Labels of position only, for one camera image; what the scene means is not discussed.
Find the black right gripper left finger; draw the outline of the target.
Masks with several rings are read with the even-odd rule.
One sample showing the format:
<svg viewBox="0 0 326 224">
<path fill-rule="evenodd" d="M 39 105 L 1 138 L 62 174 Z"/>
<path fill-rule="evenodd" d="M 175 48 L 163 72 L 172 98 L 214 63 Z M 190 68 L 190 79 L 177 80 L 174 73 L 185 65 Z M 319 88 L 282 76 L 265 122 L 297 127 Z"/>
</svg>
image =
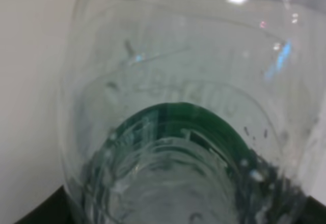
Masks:
<svg viewBox="0 0 326 224">
<path fill-rule="evenodd" d="M 61 186 L 42 204 L 15 224 L 74 224 L 67 196 Z"/>
</svg>

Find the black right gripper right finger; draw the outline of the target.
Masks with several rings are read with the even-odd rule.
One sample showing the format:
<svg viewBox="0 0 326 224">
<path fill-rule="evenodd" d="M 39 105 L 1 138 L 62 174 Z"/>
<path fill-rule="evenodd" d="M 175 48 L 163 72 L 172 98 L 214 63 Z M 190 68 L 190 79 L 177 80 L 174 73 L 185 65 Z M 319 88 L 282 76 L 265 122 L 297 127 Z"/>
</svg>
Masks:
<svg viewBox="0 0 326 224">
<path fill-rule="evenodd" d="M 326 207 L 313 197 L 308 197 L 296 224 L 326 224 Z"/>
</svg>

